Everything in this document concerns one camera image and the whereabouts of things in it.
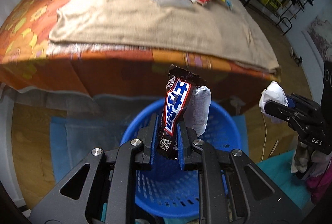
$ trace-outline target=chocolate bar wrapper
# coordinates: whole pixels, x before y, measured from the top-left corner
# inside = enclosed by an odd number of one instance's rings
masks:
[[[165,157],[174,159],[177,157],[177,146],[174,146],[177,136],[177,122],[183,120],[183,113],[195,87],[206,85],[206,81],[174,65],[171,65],[168,75],[170,79],[166,86],[157,151]]]

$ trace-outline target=white cable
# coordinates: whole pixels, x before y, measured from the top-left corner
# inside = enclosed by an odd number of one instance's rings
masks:
[[[263,116],[264,126],[265,126],[265,139],[264,139],[264,145],[263,145],[263,150],[262,150],[262,155],[261,155],[261,161],[263,161],[263,157],[264,157],[264,149],[265,149],[265,144],[266,144],[266,136],[267,136],[267,134],[268,134],[268,129],[267,129],[267,127],[266,127],[265,118],[264,118],[263,113],[262,113],[262,116]]]

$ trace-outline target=bed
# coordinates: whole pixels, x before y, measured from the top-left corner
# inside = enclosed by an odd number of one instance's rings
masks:
[[[116,49],[50,52],[49,33],[57,9],[70,0],[22,0],[0,28],[0,81],[25,92],[74,91],[94,97],[164,96],[170,64],[188,68],[209,83],[212,97],[231,114],[258,103],[280,69],[241,64],[235,60],[174,49],[118,45]]]

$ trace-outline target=brand logo on wrapper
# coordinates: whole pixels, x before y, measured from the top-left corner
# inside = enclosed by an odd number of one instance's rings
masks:
[[[167,105],[164,111],[165,130],[173,136],[174,122],[186,101],[187,95],[190,91],[191,84],[177,79],[173,90],[166,95]]]

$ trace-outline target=wooden floor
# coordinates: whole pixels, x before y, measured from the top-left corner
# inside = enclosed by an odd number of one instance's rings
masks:
[[[281,32],[267,19],[248,9],[261,27],[275,51],[282,67],[282,82],[285,93],[311,98],[309,87],[301,67],[289,55],[289,43]],[[260,161],[265,127],[258,105],[245,113],[248,131],[249,155],[253,161]],[[54,186],[54,175],[50,158],[49,123],[51,116],[66,117],[66,112],[47,108],[14,105],[12,124],[12,147],[17,179],[27,204],[32,209]],[[280,140],[279,153],[288,149],[289,141],[296,134],[286,123],[272,124],[266,118],[267,140],[265,159],[274,143]]]

